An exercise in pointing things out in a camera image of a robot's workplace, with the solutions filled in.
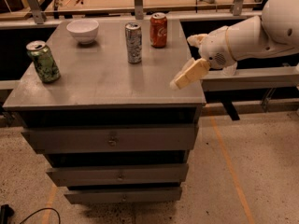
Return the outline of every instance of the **soda can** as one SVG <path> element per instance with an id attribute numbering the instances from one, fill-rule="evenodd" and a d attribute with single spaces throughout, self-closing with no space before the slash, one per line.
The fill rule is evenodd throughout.
<path id="1" fill-rule="evenodd" d="M 26 48 L 27 54 L 33 61 L 36 72 L 42 82 L 51 83 L 60 77 L 58 66 L 46 42 L 33 41 Z"/>
<path id="2" fill-rule="evenodd" d="M 140 63 L 142 51 L 141 26 L 137 22 L 125 24 L 125 39 L 127 44 L 128 62 Z"/>
<path id="3" fill-rule="evenodd" d="M 150 18 L 150 44 L 163 48 L 167 43 L 167 17 L 163 12 L 156 12 Z"/>

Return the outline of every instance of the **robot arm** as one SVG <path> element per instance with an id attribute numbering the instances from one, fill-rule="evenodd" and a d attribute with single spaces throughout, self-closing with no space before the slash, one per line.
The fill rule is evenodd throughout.
<path id="1" fill-rule="evenodd" d="M 273 58 L 299 53 L 299 0 L 268 0 L 262 19 L 255 16 L 208 35 L 187 38 L 201 59 L 189 60 L 171 82 L 182 89 L 203 78 L 210 68 L 222 69 L 247 58 Z"/>

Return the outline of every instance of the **bowl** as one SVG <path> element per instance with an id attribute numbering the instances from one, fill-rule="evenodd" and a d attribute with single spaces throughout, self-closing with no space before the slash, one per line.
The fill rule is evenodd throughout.
<path id="1" fill-rule="evenodd" d="M 99 30 L 99 23 L 95 20 L 75 20 L 68 23 L 66 30 L 81 44 L 94 41 Z"/>

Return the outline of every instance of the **black cable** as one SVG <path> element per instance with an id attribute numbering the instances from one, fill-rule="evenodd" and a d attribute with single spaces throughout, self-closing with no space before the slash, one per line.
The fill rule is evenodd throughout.
<path id="1" fill-rule="evenodd" d="M 41 208 L 39 210 L 37 210 L 36 212 L 34 212 L 33 214 L 29 215 L 27 218 L 25 218 L 22 222 L 20 222 L 20 224 L 23 224 L 25 223 L 26 220 L 28 220 L 31 216 L 35 215 L 36 213 L 39 213 L 41 211 L 44 211 L 44 210 L 52 210 L 54 212 L 56 212 L 57 214 L 57 217 L 58 217 L 58 223 L 61 224 L 61 221 L 60 221 L 60 215 L 58 213 L 58 211 L 56 211 L 54 208 L 51 208 L 51 207 L 45 207 L 45 208 Z"/>

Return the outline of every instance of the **concrete floor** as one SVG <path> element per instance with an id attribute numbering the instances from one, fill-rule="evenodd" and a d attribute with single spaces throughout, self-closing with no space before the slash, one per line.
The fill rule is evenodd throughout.
<path id="1" fill-rule="evenodd" d="M 0 204 L 20 223 L 53 207 L 72 224 L 299 224 L 298 101 L 270 106 L 236 104 L 231 121 L 219 105 L 206 107 L 189 157 L 182 198 L 173 203 L 71 205 L 46 176 L 49 166 L 21 137 L 21 127 L 0 128 Z M 58 223 L 41 212 L 26 223 Z"/>

